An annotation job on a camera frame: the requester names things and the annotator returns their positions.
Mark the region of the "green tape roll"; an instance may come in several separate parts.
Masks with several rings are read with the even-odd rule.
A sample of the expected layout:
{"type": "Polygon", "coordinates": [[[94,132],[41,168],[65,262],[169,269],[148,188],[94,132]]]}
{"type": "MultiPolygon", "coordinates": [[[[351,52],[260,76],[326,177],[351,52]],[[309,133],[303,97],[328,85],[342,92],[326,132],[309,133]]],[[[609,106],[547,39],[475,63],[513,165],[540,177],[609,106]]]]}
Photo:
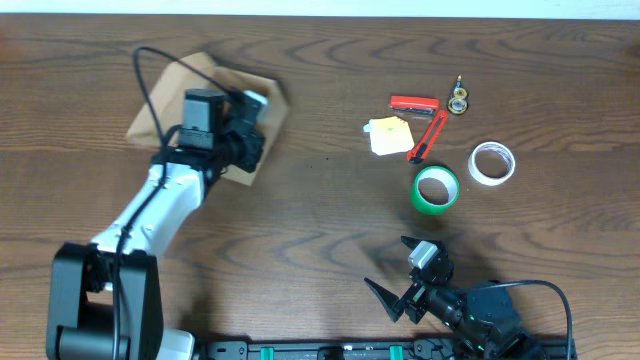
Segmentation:
{"type": "Polygon", "coordinates": [[[441,215],[453,206],[460,194],[460,184],[458,178],[449,169],[441,166],[428,166],[421,170],[416,176],[410,191],[410,199],[414,208],[429,216],[441,215]],[[445,186],[448,200],[444,204],[435,204],[428,201],[419,190],[419,183],[425,179],[434,179],[445,186]]]}

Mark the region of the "brown cardboard box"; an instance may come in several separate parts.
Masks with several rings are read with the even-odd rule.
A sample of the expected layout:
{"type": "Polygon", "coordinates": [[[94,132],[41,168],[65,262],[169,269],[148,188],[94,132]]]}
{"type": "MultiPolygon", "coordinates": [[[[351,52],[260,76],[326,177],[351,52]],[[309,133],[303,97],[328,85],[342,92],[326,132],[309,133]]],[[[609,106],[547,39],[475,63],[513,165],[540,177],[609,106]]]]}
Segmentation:
{"type": "MultiPolygon", "coordinates": [[[[250,90],[267,98],[266,112],[257,124],[257,128],[265,136],[263,155],[258,163],[259,167],[263,167],[289,110],[280,84],[266,77],[221,66],[204,52],[189,55],[183,61],[227,88],[250,90]]],[[[177,63],[171,63],[165,67],[150,91],[150,99],[162,128],[168,129],[182,122],[186,90],[190,88],[211,89],[212,87],[213,85],[207,80],[177,63]]],[[[126,133],[126,139],[138,147],[156,148],[159,146],[159,137],[147,106],[141,108],[131,123],[126,133]]]]}

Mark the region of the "white tape roll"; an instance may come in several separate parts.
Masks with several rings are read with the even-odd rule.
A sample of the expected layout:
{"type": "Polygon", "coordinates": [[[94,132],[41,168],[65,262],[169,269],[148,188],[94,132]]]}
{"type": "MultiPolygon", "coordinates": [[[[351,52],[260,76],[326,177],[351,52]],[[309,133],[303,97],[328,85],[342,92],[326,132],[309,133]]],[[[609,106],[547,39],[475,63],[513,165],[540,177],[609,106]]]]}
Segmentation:
{"type": "Polygon", "coordinates": [[[516,158],[511,150],[502,143],[488,141],[479,144],[471,152],[468,162],[468,170],[472,178],[485,186],[498,186],[509,180],[516,170],[516,158]],[[501,177],[491,177],[480,170],[477,164],[477,156],[481,152],[494,152],[498,154],[507,166],[507,172],[501,177]]]}

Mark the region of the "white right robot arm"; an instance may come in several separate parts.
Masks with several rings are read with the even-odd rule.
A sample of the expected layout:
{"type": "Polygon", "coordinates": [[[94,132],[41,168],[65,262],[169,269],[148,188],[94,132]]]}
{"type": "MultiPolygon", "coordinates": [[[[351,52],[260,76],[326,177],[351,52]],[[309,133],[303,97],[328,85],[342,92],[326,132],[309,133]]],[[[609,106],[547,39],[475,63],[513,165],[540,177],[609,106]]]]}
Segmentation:
{"type": "Polygon", "coordinates": [[[484,359],[547,359],[549,355],[525,330],[506,290],[457,289],[449,284],[454,264],[441,241],[403,236],[411,250],[411,286],[397,296],[367,278],[365,283],[392,321],[407,315],[417,324],[426,314],[439,319],[470,355],[484,359]]]}

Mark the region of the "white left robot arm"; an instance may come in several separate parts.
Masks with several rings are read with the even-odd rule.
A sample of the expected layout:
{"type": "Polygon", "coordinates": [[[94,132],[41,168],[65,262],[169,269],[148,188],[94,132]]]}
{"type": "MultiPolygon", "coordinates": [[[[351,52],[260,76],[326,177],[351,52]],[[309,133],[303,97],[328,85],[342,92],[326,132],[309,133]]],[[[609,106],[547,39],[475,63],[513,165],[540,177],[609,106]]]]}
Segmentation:
{"type": "Polygon", "coordinates": [[[194,335],[164,325],[158,260],[226,168],[256,170],[268,106],[250,90],[186,91],[181,124],[162,137],[125,210],[88,244],[65,243],[55,254],[48,358],[205,358],[194,335]]]}

